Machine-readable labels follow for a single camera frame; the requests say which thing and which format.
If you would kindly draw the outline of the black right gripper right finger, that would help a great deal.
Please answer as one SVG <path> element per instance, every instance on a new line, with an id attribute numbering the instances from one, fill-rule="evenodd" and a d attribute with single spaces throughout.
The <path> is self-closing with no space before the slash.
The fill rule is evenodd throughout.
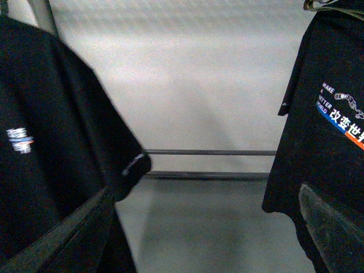
<path id="1" fill-rule="evenodd" d="M 302 183 L 303 244 L 316 272 L 363 272 L 363 206 L 345 188 Z"/>

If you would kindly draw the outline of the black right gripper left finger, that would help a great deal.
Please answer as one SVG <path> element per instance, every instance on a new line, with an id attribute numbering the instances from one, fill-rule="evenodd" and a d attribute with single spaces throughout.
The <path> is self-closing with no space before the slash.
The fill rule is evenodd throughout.
<path id="1" fill-rule="evenodd" d="M 112 191 L 105 187 L 1 272 L 135 272 Z"/>

